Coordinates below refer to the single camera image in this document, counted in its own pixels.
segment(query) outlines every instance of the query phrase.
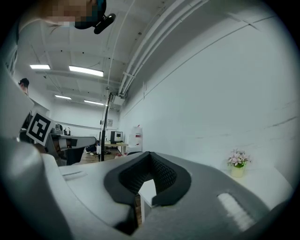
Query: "white ceiling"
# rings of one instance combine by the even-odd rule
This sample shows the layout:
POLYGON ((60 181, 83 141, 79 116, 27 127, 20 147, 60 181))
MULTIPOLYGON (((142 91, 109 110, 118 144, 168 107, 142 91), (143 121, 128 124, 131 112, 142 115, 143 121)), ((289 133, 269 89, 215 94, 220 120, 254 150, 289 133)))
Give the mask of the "white ceiling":
POLYGON ((33 71, 29 64, 49 64, 51 70, 47 71, 47 75, 36 71, 35 77, 45 82, 45 89, 52 95, 70 96, 75 102, 82 102, 83 99, 105 101, 109 66, 119 31, 109 82, 111 91, 118 90, 123 71, 145 33, 166 5, 175 0, 136 0, 121 28, 132 1, 107 1, 105 14, 115 13, 117 17, 99 35, 94 34, 93 28, 78 30, 61 26, 54 29, 43 21, 30 24, 20 35, 17 70, 26 73, 33 71), (70 72, 69 65, 102 70, 104 77, 70 72))

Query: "flower pot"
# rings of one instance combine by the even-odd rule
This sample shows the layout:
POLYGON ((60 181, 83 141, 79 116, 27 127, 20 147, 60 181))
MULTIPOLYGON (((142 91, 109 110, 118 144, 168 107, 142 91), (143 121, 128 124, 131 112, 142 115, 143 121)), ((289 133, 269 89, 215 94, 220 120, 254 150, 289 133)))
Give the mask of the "flower pot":
POLYGON ((241 178, 244 175, 245 167, 232 167, 231 174, 235 178, 241 178))

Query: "floor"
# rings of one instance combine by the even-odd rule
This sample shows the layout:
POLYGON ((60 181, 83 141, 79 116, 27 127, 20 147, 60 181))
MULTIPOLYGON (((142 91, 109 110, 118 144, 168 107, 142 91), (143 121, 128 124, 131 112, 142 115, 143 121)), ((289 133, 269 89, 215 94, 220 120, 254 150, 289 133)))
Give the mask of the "floor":
MULTIPOLYGON (((105 154, 104 161, 114 159, 116 154, 120 154, 117 148, 106 148, 105 150, 111 152, 111 154, 105 154)), ((77 164, 97 163, 98 161, 99 160, 97 154, 91 156, 90 154, 83 152, 81 160, 77 164)), ((142 225, 142 211, 141 211, 141 197, 139 195, 135 197, 135 212, 136 212, 138 225, 140 226, 142 225)))

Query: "ceiling pipe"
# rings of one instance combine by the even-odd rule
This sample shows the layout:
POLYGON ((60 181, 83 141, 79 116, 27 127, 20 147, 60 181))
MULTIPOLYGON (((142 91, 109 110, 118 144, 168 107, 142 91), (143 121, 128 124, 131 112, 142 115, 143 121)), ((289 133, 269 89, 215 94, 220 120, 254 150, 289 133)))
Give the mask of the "ceiling pipe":
POLYGON ((111 69, 112 69, 112 64, 113 64, 114 52, 116 50, 116 45, 117 45, 117 42, 118 42, 118 39, 119 39, 119 35, 120 35, 120 32, 121 32, 121 29, 123 28, 123 24, 124 24, 124 22, 125 22, 125 20, 127 18, 127 15, 130 12, 130 10, 131 10, 131 8, 132 8, 132 6, 133 6, 134 3, 135 3, 135 0, 132 1, 131 5, 130 5, 130 7, 128 9, 128 11, 126 12, 126 15, 125 15, 125 17, 123 19, 123 22, 122 22, 122 24, 120 26, 120 29, 119 29, 119 32, 118 32, 118 35, 117 35, 117 39, 116 39, 116 41, 114 43, 114 47, 113 47, 113 51, 112 51, 112 57, 111 57, 111 63, 109 65, 109 72, 108 72, 108 80, 107 80, 107 87, 108 88, 109 88, 109 80, 110 80, 110 77, 111 77, 111 69))
MULTIPOLYGON (((188 4, 186 7, 184 7, 179 13, 177 13, 168 23, 165 25, 161 31, 156 35, 156 37, 152 40, 152 42, 147 47, 146 51, 140 58, 138 64, 134 68, 131 75, 136 76, 145 62, 149 59, 149 57, 154 53, 154 51, 158 48, 158 46, 162 43, 162 41, 180 24, 182 23, 188 16, 190 16, 194 11, 196 11, 199 7, 201 7, 203 4, 208 2, 209 0, 194 0, 192 3, 188 4)), ((130 84, 133 81, 133 77, 130 77, 130 79, 127 81, 127 84, 125 85, 124 91, 120 94, 121 96, 124 96, 126 91, 128 90, 130 84)))
MULTIPOLYGON (((126 72, 129 73, 131 70, 132 65, 134 64, 135 60, 137 59, 138 55, 140 54, 142 48, 145 46, 145 44, 148 42, 150 37, 153 35, 154 31, 160 26, 160 24, 167 18, 167 16, 175 10, 181 3, 183 3, 186 0, 176 0, 162 15, 158 20, 153 24, 153 26, 150 28, 150 30, 147 32, 146 36, 142 40, 141 44, 139 45, 138 49, 136 50, 135 54, 133 55, 132 59, 130 60, 130 63, 127 66, 126 72)), ((127 76, 123 75, 121 86, 119 88, 119 94, 122 92, 122 88, 124 86, 125 80, 127 76)))

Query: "fluorescent light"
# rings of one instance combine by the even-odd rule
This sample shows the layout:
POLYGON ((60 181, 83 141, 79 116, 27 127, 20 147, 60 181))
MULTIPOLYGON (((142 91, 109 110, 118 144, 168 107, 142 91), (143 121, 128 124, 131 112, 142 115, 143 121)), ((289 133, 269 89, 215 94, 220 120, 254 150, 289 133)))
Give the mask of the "fluorescent light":
POLYGON ((103 71, 97 71, 89 68, 83 68, 83 67, 74 67, 74 66, 69 66, 70 71, 73 72, 79 72, 79 73, 87 73, 87 74, 92 74, 96 76, 103 77, 103 71))
POLYGON ((103 103, 96 103, 96 102, 91 102, 91 101, 88 101, 88 100, 85 100, 86 103, 92 103, 92 104, 97 104, 97 105, 104 105, 103 103))
POLYGON ((49 65, 42 65, 42 64, 38 64, 38 65, 30 65, 30 67, 32 69, 50 69, 49 65))
POLYGON ((64 99, 70 99, 71 100, 71 98, 70 97, 64 97, 64 96, 59 96, 59 95, 55 95, 57 98, 64 98, 64 99))

